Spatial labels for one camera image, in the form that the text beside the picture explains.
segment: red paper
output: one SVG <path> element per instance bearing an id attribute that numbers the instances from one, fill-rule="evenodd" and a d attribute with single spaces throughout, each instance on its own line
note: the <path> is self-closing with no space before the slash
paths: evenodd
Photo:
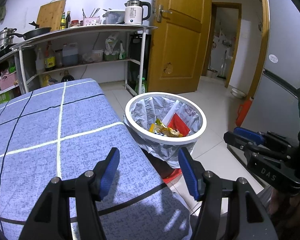
<path id="1" fill-rule="evenodd" d="M 182 133 L 183 137 L 187 136 L 190 132 L 188 126 L 181 120 L 181 118 L 175 113 L 168 125 L 169 128 L 176 129 Z"/>

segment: white oval sticker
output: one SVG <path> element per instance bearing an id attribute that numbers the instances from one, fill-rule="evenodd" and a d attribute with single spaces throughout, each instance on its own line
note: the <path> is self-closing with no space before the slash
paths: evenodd
<path id="1" fill-rule="evenodd" d="M 273 54 L 269 55 L 269 60 L 271 62 L 273 62 L 273 63 L 277 63 L 278 62 L 278 58 L 275 55 L 273 55 Z"/>

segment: frying pan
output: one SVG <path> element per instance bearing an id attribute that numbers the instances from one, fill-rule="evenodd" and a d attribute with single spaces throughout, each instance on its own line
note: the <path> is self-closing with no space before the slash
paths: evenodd
<path id="1" fill-rule="evenodd" d="M 45 33 L 48 33 L 50 32 L 51 30 L 51 27 L 43 27 L 43 28 L 39 28 L 39 25 L 36 24 L 35 22 L 32 22 L 32 23 L 29 23 L 30 25 L 33 25 L 35 26 L 35 29 L 34 30 L 31 30 L 29 32 L 26 32 L 24 34 L 20 34 L 20 33 L 13 33 L 11 34 L 11 36 L 17 36 L 19 38 L 24 38 L 25 40 L 29 40 L 35 36 L 39 36 L 39 35 L 42 35 L 42 34 L 45 34 Z"/>

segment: metal bolt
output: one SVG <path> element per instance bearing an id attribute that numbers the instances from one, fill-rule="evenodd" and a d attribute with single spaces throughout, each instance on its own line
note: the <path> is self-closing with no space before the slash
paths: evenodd
<path id="1" fill-rule="evenodd" d="M 240 178 L 239 178 L 239 182 L 240 182 L 241 184 L 246 184 L 248 181 L 247 181 L 244 177 L 240 177 Z"/>
<path id="2" fill-rule="evenodd" d="M 92 176 L 93 176 L 93 171 L 86 171 L 86 172 L 84 173 L 84 175 L 85 175 L 86 177 L 92 177 Z"/>
<path id="3" fill-rule="evenodd" d="M 212 171 L 205 171 L 204 175 L 208 178 L 211 178 L 213 176 L 213 172 Z"/>
<path id="4" fill-rule="evenodd" d="M 59 177 L 53 177 L 53 178 L 51 179 L 51 182 L 52 182 L 53 184 L 56 184 L 56 183 L 59 182 L 59 180 L 60 180 Z"/>

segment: electric kettle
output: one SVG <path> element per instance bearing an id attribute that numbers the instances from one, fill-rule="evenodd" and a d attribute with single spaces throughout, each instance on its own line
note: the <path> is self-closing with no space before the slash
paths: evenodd
<path id="1" fill-rule="evenodd" d="M 129 0 L 124 4 L 126 12 L 124 16 L 125 24 L 142 24 L 142 21 L 149 19 L 151 14 L 151 4 L 149 2 L 142 2 L 139 0 Z M 143 6 L 148 7 L 148 14 L 143 16 Z"/>

